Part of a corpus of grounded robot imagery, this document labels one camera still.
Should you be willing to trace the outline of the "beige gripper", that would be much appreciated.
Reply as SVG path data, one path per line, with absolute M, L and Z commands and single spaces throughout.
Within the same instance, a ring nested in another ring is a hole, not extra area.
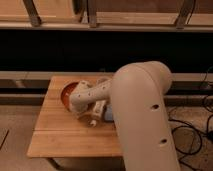
M 100 121 L 100 110 L 93 107 L 78 117 L 78 120 L 87 124 L 97 124 Z

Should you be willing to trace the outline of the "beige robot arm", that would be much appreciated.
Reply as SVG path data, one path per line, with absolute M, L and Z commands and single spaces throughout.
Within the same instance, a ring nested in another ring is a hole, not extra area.
M 181 171 L 165 109 L 172 73 L 159 61 L 131 63 L 110 80 L 92 88 L 75 88 L 70 109 L 109 99 L 126 171 Z

